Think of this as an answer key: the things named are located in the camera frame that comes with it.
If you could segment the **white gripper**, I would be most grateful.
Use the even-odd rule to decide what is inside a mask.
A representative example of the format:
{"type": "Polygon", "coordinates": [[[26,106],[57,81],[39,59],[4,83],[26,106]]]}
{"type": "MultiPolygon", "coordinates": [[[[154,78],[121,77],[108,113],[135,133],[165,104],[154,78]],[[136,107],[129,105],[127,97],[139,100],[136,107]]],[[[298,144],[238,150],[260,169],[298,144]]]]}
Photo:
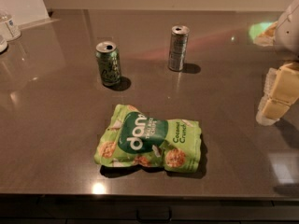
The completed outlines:
{"type": "MultiPolygon", "coordinates": [[[[293,0],[278,19],[274,48],[283,60],[299,60],[299,0],[293,0]]],[[[279,121],[299,99],[299,63],[285,62],[270,68],[258,105],[256,121],[270,126],[279,121]]]]}

